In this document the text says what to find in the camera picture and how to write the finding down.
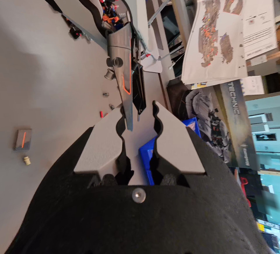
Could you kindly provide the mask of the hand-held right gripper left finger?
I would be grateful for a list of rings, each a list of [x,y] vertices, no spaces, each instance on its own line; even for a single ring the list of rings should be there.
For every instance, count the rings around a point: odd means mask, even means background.
[[[118,185],[128,185],[134,171],[122,137],[125,130],[124,108],[118,106],[93,126],[74,172],[93,173],[100,180],[110,174]]]

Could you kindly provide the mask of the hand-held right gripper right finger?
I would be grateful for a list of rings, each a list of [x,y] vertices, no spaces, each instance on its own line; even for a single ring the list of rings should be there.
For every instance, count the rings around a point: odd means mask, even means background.
[[[205,175],[189,133],[194,137],[198,135],[158,101],[153,101],[152,106],[157,133],[150,160],[154,185],[163,185],[164,182],[188,185],[186,175]]]

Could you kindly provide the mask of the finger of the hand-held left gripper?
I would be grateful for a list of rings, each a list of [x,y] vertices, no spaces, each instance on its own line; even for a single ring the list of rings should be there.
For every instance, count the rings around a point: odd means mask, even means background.
[[[149,30],[145,0],[122,0],[127,6],[131,26],[144,50],[149,51]]]
[[[99,0],[54,0],[63,15],[80,28],[102,49],[107,50],[106,29],[102,26]]]

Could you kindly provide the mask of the dark grey lego wing assembly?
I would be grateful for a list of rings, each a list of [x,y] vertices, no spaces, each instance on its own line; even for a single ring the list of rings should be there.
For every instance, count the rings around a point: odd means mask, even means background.
[[[116,79],[127,129],[133,130],[133,105],[139,116],[146,108],[141,43],[130,22],[115,32],[106,32],[108,70],[105,78]]]

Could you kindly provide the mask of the small black lego assembly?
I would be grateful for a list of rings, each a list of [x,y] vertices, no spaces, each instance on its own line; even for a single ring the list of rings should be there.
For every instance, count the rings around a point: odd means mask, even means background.
[[[88,37],[81,29],[79,29],[76,25],[74,25],[68,18],[66,18],[64,15],[61,15],[61,17],[64,19],[65,23],[67,24],[69,28],[69,33],[72,36],[73,39],[77,40],[81,37],[85,38],[88,42],[91,41],[91,38]]]

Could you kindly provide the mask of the lego set box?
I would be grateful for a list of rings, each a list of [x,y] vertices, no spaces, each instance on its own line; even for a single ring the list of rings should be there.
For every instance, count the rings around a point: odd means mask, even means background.
[[[176,78],[167,93],[174,116],[195,118],[202,140],[226,165],[260,170],[240,80],[191,90]]]

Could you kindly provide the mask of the blue storage bin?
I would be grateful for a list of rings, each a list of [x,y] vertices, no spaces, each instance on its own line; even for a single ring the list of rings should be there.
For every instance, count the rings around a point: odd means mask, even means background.
[[[201,133],[198,127],[198,121],[197,118],[191,118],[191,119],[186,119],[183,120],[182,123],[191,128],[200,138],[201,138]],[[149,185],[153,186],[154,181],[152,177],[152,173],[150,171],[150,160],[153,155],[153,148],[154,148],[154,143],[155,143],[156,137],[148,141],[146,144],[144,144],[142,147],[139,148],[139,153],[140,157],[146,172],[146,175],[148,177]]]

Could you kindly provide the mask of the grey tile with orange stripe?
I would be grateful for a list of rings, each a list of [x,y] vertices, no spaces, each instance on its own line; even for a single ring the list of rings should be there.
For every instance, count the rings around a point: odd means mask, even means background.
[[[32,129],[19,129],[16,134],[14,151],[28,151],[30,149]]]

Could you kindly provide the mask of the instruction booklet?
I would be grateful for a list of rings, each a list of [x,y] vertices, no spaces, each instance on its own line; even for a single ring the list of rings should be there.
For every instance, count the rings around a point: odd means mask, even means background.
[[[190,35],[181,81],[205,83],[240,75],[246,60],[277,47],[274,0],[185,0]]]

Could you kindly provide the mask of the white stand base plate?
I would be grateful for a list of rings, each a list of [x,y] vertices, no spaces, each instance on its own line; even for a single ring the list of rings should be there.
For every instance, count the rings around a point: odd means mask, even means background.
[[[148,48],[141,58],[143,70],[177,77],[174,68],[183,60],[184,45],[171,0],[146,0]]]

